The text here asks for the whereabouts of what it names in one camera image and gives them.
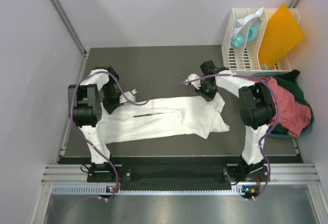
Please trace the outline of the white printed t shirt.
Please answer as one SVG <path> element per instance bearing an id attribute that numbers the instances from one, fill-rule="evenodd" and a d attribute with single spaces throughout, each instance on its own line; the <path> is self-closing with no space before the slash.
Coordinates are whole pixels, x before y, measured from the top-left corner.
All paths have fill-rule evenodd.
<path id="1" fill-rule="evenodd" d="M 100 140 L 109 144 L 150 138 L 211 132 L 228 132 L 221 112 L 225 102 L 216 94 L 207 102 L 201 96 L 158 98 L 146 105 L 124 104 L 112 114 L 104 112 L 98 122 Z"/>

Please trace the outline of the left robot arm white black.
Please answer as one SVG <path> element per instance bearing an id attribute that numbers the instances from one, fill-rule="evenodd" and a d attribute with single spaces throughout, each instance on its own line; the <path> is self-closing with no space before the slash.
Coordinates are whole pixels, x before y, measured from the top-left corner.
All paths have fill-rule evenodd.
<path id="1" fill-rule="evenodd" d="M 103 112 L 111 114 L 123 105 L 122 92 L 115 88 L 119 76 L 108 67 L 95 67 L 79 84 L 68 86 L 68 109 L 72 127 L 86 140 L 91 165 L 86 167 L 89 182 L 118 182 L 111 153 L 100 139 L 99 122 Z"/>

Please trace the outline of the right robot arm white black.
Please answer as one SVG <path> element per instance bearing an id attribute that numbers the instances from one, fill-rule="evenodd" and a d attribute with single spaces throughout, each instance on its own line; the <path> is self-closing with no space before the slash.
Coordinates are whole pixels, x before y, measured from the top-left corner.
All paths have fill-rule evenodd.
<path id="1" fill-rule="evenodd" d="M 189 75 L 195 92 L 206 101 L 212 101 L 217 88 L 234 94 L 239 100 L 240 117 L 245 125 L 245 143 L 236 172 L 227 170 L 226 181 L 232 185 L 250 181 L 263 169 L 263 144 L 276 108 L 272 92 L 262 82 L 238 75 L 226 67 L 217 68 L 210 60 L 200 66 L 203 76 Z"/>

